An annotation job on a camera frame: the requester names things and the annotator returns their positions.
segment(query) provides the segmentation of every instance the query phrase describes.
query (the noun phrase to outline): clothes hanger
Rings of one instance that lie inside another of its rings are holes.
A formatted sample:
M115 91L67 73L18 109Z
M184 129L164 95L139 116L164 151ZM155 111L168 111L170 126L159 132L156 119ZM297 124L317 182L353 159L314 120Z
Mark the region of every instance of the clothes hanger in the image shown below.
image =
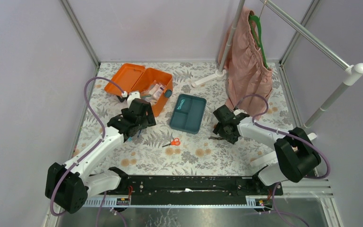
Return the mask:
M259 18L262 15L262 11L264 10L265 4L267 3L267 0L265 0L264 5L262 6L262 10L261 13L259 14L259 17L256 15L249 15L248 16L248 21L251 27L251 34L252 37L254 37L255 42L257 43L257 45L259 46L259 48L261 49L261 53L262 53L262 60L264 62L264 66L265 68L269 69L268 65L267 65L267 59L265 57L265 52L264 52L264 47L262 45L262 39L261 39L261 35L262 35L262 29L261 29L261 23L259 21ZM253 21L256 25L257 25L257 30L258 30L258 36L255 34L255 30L254 27L252 26L252 23L250 23L250 21Z

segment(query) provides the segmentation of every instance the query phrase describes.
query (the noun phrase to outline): clothing rack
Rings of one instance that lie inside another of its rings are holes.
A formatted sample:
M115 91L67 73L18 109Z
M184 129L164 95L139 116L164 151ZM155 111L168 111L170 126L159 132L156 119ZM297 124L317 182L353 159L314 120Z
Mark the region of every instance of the clothing rack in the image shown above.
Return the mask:
M282 18L287 24L289 24L294 30L306 38L310 43L312 43L316 48L318 48L322 53L328 56L334 63L340 66L348 76L346 79L336 88L336 90L326 99L326 101L314 112L314 114L302 125L303 128L309 129L321 116L324 114L328 108L351 86L353 85L362 75L363 75L363 63L358 63L356 65L350 65L345 62L339 55L337 55L333 50L326 46L320 39L315 37L311 32L309 32L304 26L298 23L294 18L284 12L275 3L270 0L261 0L264 5L270 8L274 13L276 13L280 18ZM232 45L234 32L236 31L237 22L239 16L242 12L245 0L240 0L239 6L237 7L237 12L234 16L232 23L232 28L230 30L229 37L225 46L225 51L222 56L222 60L219 64L219 69L207 77L200 80L192 82L193 87L199 87L200 85L207 83L216 78L221 78L225 75L226 70L223 69L225 66L225 60L227 54L229 53L230 46Z
M311 32L309 32L304 26L294 20L290 15L279 8L275 3L270 0L261 0L268 8L270 8L274 13L276 13L280 18L282 18L286 23L288 23L294 30L300 33L304 38L306 38L310 43L312 43L316 48L318 48L322 53L328 56L334 63L340 66L348 76L346 79L336 88L336 90L326 99L326 101L314 112L314 114L304 123L303 127L310 128L315 121L322 116L324 112L351 86L353 85L362 75L363 75L363 63L358 63L356 65L350 65L345 62L339 55L337 55L333 50L326 46L321 40L315 37Z

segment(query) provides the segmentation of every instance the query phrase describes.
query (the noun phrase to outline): scissors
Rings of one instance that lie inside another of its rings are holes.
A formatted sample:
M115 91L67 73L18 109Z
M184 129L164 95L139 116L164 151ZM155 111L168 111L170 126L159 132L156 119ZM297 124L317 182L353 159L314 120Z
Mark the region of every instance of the scissors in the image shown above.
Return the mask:
M170 146L170 145L174 145L174 146L180 145L180 139L174 138L169 144L163 145L162 147L164 148L164 147Z

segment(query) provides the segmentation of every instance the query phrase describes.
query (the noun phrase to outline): floral tablecloth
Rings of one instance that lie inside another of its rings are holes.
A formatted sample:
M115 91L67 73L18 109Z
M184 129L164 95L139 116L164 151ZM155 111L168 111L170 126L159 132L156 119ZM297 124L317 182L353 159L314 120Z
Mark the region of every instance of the floral tablecloth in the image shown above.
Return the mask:
M216 63L136 63L146 68L155 68L173 75L173 94L163 111L156 118L156 126L145 129L140 136L116 148L94 170L102 172L116 166L128 174L140 175L251 175L248 164L272 150L248 138L240 138L234 145L225 140L209 140L217 123L212 112L226 100L226 78L211 81L199 88L190 84L199 78L214 73ZM102 63L98 76L111 79L121 63ZM274 63L268 64L273 71L273 91L269 99L270 110L261 122L281 129L291 129L285 97ZM91 106L106 124L110 118L126 108L126 102L106 93L107 82L98 80L91 96ZM196 135L173 130L169 127L173 108L180 94L203 97L207 100L201 128ZM88 111L84 119L75 154L91 143L101 132L98 122ZM170 138L180 138L180 146L162 148Z

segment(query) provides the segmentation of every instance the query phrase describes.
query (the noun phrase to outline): cable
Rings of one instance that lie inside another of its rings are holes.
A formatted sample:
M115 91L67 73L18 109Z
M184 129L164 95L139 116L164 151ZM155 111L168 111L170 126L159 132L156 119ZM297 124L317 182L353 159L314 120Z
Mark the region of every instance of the cable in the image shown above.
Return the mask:
M282 134L282 135L285 135L285 136L288 136L288 137L291 137L291 138L293 138L293 139L295 139L295 140L298 140L298 141L300 141L300 142L302 142L302 143L304 143L304 144L306 144L307 146L309 146L310 148L312 148L312 149L314 149L322 158L323 158L323 160L325 161L325 163L326 163L326 173L324 174L324 175L322 175L322 176L318 176L318 177L310 177L310 176L306 176L305 178L310 178L310 179L323 179L323 178L326 178L326 177L328 177L329 176L329 174L330 174L330 163L329 163L329 161L328 161L328 159L326 158L326 156L319 150L319 149L317 149L315 146L313 146L311 143L309 143L308 141L306 141L306 140L303 140L302 138L300 138L300 137L297 137L297 136L294 136L294 135L292 135L292 134L290 134L290 133L286 133L286 132L283 132L283 131L279 131L279 130L276 130L276 129L272 129L272 128L270 128L270 127L266 127L266 126L263 126L263 125L260 125L260 124L258 124L256 121L255 121L255 118L256 117L258 117L258 116L261 116L261 115L264 115L264 114L266 114L266 112L268 112L268 110L269 110L269 104L268 104L268 101L263 97L263 96L260 96L260 95L258 95L258 94L249 94L249 95L246 95L246 96L244 96L242 99L240 99L239 100L239 102L237 103L237 105L236 105L236 107L238 107L239 105L240 105L240 103L245 99L245 98L248 98L248 97L258 97L258 98L260 98L260 99L262 99L264 102L265 102L265 104L266 104L266 110L264 111L264 112L262 112L262 113L258 113L258 114L256 114L256 115L254 115L253 117L252 117L252 123L254 124L254 125L256 125L256 126L258 126L258 127L260 127L260 128L262 128L262 129L265 129L265 130L268 130L268 131L272 131L272 132L275 132L275 133L280 133L280 134ZM292 223L290 223L290 222L288 222L283 216L282 216L282 214L283 215L289 215L289 216L292 216L292 217L295 217L295 218L298 218L299 220L301 220L306 226L310 226L304 219L302 219L301 217L299 217L299 216L297 216L297 215L295 215L295 214L292 214L292 213L287 213L287 212L282 212L282 211L279 211L278 209L277 209L277 206L276 206L276 203L275 203L275 191L276 191L276 189L277 189L277 187L280 185L280 182L278 182L278 183L276 183L275 184L275 187L274 187L274 189L273 189L273 191L272 191L272 201L273 201L273 207L275 208L275 213L277 213L278 215L279 215L279 217L285 222L285 223L287 223L288 225L290 225L290 226L292 226L292 227L294 227L295 225L293 225Z
M124 93L124 90L115 82L111 81L110 79L107 78L103 78L103 77L93 77L91 79L89 79L86 83L86 85L84 86L84 101L86 102L87 108L90 110L90 112L92 113L92 115L95 117L95 119L98 121L98 123L101 125L102 127L102 139L100 139L90 150L88 150L85 154L83 154L79 159L77 159L77 163L80 163L84 158L86 158L96 147L98 147L98 145L103 142L104 138L105 138L105 126L104 123L102 123L102 121L99 119L98 115L96 115L96 113L94 112L94 110L91 108L90 102L88 100L87 97L87 88L88 85L91 83L91 81L96 80L96 79L103 79L106 80L110 83L112 83L113 85L115 85L122 93ZM66 171L65 173L62 175L62 177L59 179L59 181L56 183L55 188L53 189L52 192L52 196L51 196L51 202L49 205L49 209L51 211L51 214L54 216L61 216L63 214L66 213L66 211L62 212L62 213L56 213L55 210L53 209L53 204L55 201L55 197L56 197L56 193L59 190L60 185L62 184L62 182L64 181L64 179L66 178L66 176L69 174L69 172L77 165L77 163L73 163Z
M124 93L124 90L117 85L115 82L111 81L110 79L104 78L104 77L93 77L91 79L89 79L86 83L86 85L84 86L84 100L86 101L87 104L87 108L90 110L90 112L93 114L93 116L95 117L95 119L98 121L98 123L101 125L102 127L102 139L105 138L105 126L104 123L102 123L102 121L99 119L98 115L96 115L96 113L94 112L94 110L92 109L90 102L88 101L88 97L87 97L87 87L88 85L91 83L91 81L94 81L96 79L103 79L106 80L110 83L112 83L113 85L115 85L122 93Z
M282 214L282 215L286 215L286 216L291 216L291 217L294 217L294 218L296 218L296 219L298 219L298 220L300 220L300 221L302 221L306 226L310 226L309 224L308 224L308 222L307 221L305 221L303 218L301 218L300 216L297 216L297 215L295 215L295 214L293 214L293 213L290 213L290 212L284 212L284 211L279 211L280 212L280 214ZM277 212L276 211L265 211L265 212L261 212L261 213L249 213L249 214L246 214L246 215L262 215L262 214L276 214Z
M306 141L306 140L304 140L304 139L302 139L300 137L294 136L294 135L292 135L290 133L286 133L284 131L279 131L279 130L272 129L272 128L267 127L267 126L260 125L260 124L258 124L256 122L255 118L258 117L258 116L261 116L261 115L266 114L266 112L268 112L268 109L269 109L269 104L268 104L267 100L264 97L262 97L260 95L257 95L257 94L249 94L249 95L246 95L242 99L240 99L240 101L237 103L236 107L239 106L239 104L243 101L243 99L248 98L248 97L253 97L253 96L254 97L261 98L262 100L264 100L265 104L267 105L267 108L266 108L266 110L264 112L254 115L252 117L252 123L255 124L256 126L262 128L262 129L265 129L265 130L268 130L268 131L272 131L272 132L275 132L275 133L279 133L279 134L282 134L282 135L291 137L291 138L293 138L295 140L298 140L298 141L306 144L310 148L314 149L322 157L322 159L325 161L325 164L326 164L326 173L324 175L322 175L322 176L316 176L316 177L305 176L305 178L310 178L310 179L324 179L324 178L328 177L329 174L330 174L330 163L329 163L328 159L326 158L326 156L318 148L316 148L314 145L312 145L311 143L309 143L308 141Z
M269 189L269 194L268 194L268 197L267 197L267 200L266 201L268 201L271 196L272 196L272 190Z
M114 215L119 214L119 216L120 216L120 217L121 217L121 219L123 220L123 225L124 225L124 227L127 227L126 219L124 218L124 216L123 216L120 212L118 212L117 210L115 210L115 212L113 212L113 208L111 209L111 212L112 212Z
M295 227L295 225L293 225L292 223L290 223L290 222L288 222L283 216L282 216L282 214L283 214L283 212L282 211L279 211L278 209L277 209L277 206L276 206L276 203L275 203L275 192L276 192L276 189L277 189L277 187L279 186L279 184L280 184L280 182L278 182L278 183L276 183L275 184L275 187L274 187L274 189L273 189L273 192L272 192L272 202L273 202L273 208L275 208L275 212L279 215L279 217L285 222L285 223L287 223L288 225L290 225L290 226L292 226L292 227ZM308 222L306 222L304 219L302 219L301 217L299 217L299 216L297 216L297 215L288 215L288 216L292 216L292 217L295 217L295 218L298 218L299 220L301 220L302 222L304 222L304 224L306 225L306 226L310 226L309 224L308 224Z
M129 205L130 205L130 196L133 193L133 187L130 185L129 186Z
M105 197L106 197L106 191L104 192L104 197L102 198L101 205L99 205L98 213L96 214L95 227L98 227L99 214L101 213L102 206L104 205Z

